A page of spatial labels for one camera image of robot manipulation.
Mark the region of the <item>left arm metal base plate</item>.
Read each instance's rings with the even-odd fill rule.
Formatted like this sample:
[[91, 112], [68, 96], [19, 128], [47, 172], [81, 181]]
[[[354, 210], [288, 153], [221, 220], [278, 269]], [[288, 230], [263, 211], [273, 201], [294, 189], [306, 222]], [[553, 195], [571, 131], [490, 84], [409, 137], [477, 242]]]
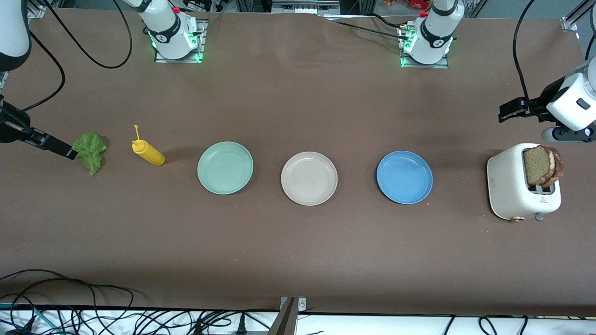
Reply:
[[411, 25], [414, 21], [408, 21], [405, 24], [401, 24], [396, 28], [396, 32], [399, 37], [405, 37], [404, 40], [399, 41], [400, 47], [400, 64], [401, 67], [413, 67], [413, 68], [434, 68], [434, 69], [445, 69], [448, 68], [447, 53], [449, 51], [449, 44], [443, 53], [441, 53], [441, 59], [434, 64], [424, 64], [418, 62], [410, 53], [415, 43], [420, 40], [417, 38], [416, 27]]

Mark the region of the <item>yellow squeeze mustard bottle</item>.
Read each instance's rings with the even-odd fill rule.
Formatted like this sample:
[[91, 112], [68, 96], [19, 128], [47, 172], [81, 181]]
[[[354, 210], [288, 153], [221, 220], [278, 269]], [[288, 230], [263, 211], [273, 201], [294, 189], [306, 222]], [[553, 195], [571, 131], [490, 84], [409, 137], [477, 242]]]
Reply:
[[163, 165], [165, 163], [164, 155], [147, 141], [140, 139], [139, 127], [137, 124], [134, 125], [134, 128], [137, 139], [132, 140], [133, 152], [154, 166]]

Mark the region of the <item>dark crust bread slice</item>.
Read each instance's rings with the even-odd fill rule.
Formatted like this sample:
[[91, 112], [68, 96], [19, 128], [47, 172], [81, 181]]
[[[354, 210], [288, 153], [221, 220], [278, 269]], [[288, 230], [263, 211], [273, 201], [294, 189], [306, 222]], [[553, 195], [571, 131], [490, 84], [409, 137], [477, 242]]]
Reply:
[[564, 175], [564, 164], [560, 152], [554, 147], [549, 147], [549, 150], [553, 155], [554, 171], [547, 182], [542, 184], [542, 189], [546, 189], [554, 185]]

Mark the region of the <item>light brown bread slice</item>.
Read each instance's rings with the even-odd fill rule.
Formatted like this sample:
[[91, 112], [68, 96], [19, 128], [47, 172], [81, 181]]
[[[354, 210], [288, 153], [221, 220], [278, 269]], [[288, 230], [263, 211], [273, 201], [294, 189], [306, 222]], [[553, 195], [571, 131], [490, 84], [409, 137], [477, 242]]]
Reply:
[[528, 186], [542, 185], [550, 176], [550, 151], [536, 146], [523, 152], [524, 170]]

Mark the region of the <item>metal table edge bracket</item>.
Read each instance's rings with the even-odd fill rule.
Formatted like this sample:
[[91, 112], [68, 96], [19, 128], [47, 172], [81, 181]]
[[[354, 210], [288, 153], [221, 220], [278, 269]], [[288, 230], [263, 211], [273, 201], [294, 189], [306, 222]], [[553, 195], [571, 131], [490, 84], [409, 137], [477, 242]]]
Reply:
[[280, 310], [267, 335], [296, 335], [299, 312], [306, 310], [306, 297], [281, 297]]

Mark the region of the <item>cream white toaster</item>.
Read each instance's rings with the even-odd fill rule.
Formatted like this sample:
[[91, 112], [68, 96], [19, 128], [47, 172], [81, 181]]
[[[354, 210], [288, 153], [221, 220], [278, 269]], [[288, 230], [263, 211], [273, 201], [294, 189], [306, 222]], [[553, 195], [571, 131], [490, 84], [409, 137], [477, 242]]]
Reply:
[[491, 157], [486, 164], [490, 208], [501, 219], [522, 221], [535, 218], [541, 222], [561, 203], [558, 181], [547, 188], [527, 183], [524, 154], [539, 149], [536, 143], [516, 144]]

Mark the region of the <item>beige round plate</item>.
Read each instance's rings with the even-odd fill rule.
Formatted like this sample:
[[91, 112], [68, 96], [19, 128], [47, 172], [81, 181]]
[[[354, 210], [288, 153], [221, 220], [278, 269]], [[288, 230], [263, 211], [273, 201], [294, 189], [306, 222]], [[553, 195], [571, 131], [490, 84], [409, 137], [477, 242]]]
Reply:
[[315, 151], [303, 151], [286, 161], [280, 179], [290, 200], [302, 206], [316, 206], [334, 195], [339, 175], [328, 157]]

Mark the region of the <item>green lettuce leaf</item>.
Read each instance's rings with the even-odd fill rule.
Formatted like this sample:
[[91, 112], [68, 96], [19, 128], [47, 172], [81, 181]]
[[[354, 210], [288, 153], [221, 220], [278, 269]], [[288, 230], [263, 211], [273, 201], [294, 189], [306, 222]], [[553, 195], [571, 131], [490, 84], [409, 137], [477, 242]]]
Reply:
[[91, 176], [102, 168], [102, 155], [107, 151], [107, 146], [97, 132], [83, 134], [74, 142], [72, 149], [77, 152], [76, 158], [81, 159]]

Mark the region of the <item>aluminium frame corner bracket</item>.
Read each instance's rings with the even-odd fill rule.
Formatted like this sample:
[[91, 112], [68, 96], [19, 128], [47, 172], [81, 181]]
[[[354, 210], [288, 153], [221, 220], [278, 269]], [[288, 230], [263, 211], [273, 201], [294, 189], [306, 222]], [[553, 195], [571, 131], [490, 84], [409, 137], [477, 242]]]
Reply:
[[596, 0], [581, 0], [568, 15], [562, 17], [562, 29], [564, 31], [577, 30], [577, 23], [583, 17], [589, 17], [590, 27], [593, 33], [596, 34]]

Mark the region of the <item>red packaged items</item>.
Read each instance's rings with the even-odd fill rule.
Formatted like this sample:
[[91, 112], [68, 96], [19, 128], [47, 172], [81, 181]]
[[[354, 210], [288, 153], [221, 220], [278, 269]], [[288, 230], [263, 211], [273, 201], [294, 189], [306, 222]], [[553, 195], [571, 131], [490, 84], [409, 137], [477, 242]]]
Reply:
[[432, 0], [383, 0], [386, 6], [393, 4], [404, 4], [419, 11], [426, 11], [430, 8]]

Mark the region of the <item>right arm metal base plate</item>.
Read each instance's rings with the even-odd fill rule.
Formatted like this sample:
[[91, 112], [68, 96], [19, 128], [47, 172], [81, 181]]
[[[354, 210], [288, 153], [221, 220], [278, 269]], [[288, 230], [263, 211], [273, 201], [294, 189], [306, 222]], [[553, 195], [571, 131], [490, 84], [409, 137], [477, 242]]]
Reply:
[[176, 24], [166, 31], [149, 31], [156, 51], [155, 62], [202, 63], [209, 22], [182, 13], [179, 13], [176, 19]]

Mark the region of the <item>mint green round plate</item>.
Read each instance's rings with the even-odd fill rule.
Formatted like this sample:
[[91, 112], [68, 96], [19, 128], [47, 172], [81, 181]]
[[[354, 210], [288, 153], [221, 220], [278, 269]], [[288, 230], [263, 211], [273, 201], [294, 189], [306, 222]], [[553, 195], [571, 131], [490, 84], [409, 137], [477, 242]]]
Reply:
[[244, 188], [253, 170], [253, 157], [247, 148], [237, 142], [223, 141], [213, 144], [201, 155], [196, 173], [207, 191], [228, 195]]

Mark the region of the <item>grey equipment box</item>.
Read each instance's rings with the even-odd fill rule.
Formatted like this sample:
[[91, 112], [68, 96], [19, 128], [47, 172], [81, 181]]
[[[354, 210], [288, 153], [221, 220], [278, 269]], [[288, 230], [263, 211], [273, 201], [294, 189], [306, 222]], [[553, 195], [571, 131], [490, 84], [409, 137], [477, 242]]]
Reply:
[[271, 13], [314, 13], [340, 15], [339, 0], [272, 0]]

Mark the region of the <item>blue round plate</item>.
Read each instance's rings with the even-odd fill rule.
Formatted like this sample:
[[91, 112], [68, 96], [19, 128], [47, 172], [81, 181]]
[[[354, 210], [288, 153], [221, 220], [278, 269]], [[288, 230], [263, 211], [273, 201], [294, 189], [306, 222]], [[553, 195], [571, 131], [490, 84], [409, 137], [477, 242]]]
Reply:
[[378, 163], [375, 178], [383, 195], [398, 204], [419, 203], [433, 188], [428, 162], [411, 151], [386, 154]]

